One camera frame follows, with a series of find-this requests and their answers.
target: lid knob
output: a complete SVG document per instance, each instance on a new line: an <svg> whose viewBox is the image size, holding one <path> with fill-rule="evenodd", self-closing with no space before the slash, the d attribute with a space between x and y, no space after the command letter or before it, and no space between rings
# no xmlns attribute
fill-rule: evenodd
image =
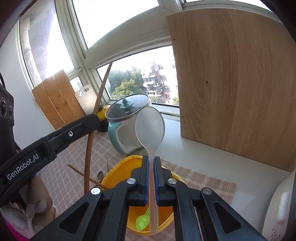
<svg viewBox="0 0 296 241"><path fill-rule="evenodd" d="M124 97L122 99L122 105L120 106L121 109L126 109L129 108L133 105L132 101L128 101L128 99L126 97Z"/></svg>

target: green spoon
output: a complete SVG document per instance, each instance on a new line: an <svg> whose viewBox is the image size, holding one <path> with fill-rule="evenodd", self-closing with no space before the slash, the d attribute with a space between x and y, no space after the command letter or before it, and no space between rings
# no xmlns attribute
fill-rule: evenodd
<svg viewBox="0 0 296 241"><path fill-rule="evenodd" d="M138 216L136 219L136 229L138 231L143 230L146 228L149 224L149 207L147 208L147 211L144 215Z"/></svg>

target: building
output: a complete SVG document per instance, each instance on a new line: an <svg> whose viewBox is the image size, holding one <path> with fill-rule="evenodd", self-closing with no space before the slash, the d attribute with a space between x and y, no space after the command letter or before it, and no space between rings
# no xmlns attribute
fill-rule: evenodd
<svg viewBox="0 0 296 241"><path fill-rule="evenodd" d="M153 61L150 66L141 68L141 73L148 96L161 97L165 103L172 104L178 92L175 62Z"/></svg>

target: green foliage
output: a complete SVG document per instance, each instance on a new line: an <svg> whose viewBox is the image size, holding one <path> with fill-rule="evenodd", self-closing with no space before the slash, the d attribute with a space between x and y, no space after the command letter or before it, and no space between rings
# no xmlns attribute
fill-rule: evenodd
<svg viewBox="0 0 296 241"><path fill-rule="evenodd" d="M177 94L176 97L173 98L173 105L180 106L180 104L179 104L179 93Z"/></svg>
<svg viewBox="0 0 296 241"><path fill-rule="evenodd" d="M145 93L146 89L143 87L143 78L140 69L137 69L133 72L128 70L120 71L120 70L111 70L108 76L110 81L110 93L113 96L115 89L121 85L122 82L128 82L130 79L135 81L135 85L141 89L140 93Z"/></svg>
<svg viewBox="0 0 296 241"><path fill-rule="evenodd" d="M142 89L136 84L134 80L121 82L119 87L115 88L115 91L112 93L112 99L121 99L125 96L142 93Z"/></svg>
<svg viewBox="0 0 296 241"><path fill-rule="evenodd" d="M158 97L158 96L149 96L150 100L152 103L161 103L161 104L165 104L164 100L162 99L162 97Z"/></svg>

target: metal screw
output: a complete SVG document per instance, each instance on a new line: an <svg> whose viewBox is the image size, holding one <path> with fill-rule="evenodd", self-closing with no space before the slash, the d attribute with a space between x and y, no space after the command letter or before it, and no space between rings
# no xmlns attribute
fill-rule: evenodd
<svg viewBox="0 0 296 241"><path fill-rule="evenodd" d="M174 179L174 178L170 178L169 180L168 180L168 183L169 184L176 184L177 183L177 180L176 179Z"/></svg>
<svg viewBox="0 0 296 241"><path fill-rule="evenodd" d="M129 179L126 180L126 182L128 184L134 184L134 183L136 183L136 180L134 178L129 178Z"/></svg>
<svg viewBox="0 0 296 241"><path fill-rule="evenodd" d="M100 194L100 192L101 192L101 189L99 189L99 188L93 188L93 189L91 190L91 193L92 193L93 195L98 195L98 194Z"/></svg>
<svg viewBox="0 0 296 241"><path fill-rule="evenodd" d="M210 188L204 188L204 189L202 190L202 192L203 192L204 194L210 195L210 194L212 194L212 189L210 189Z"/></svg>

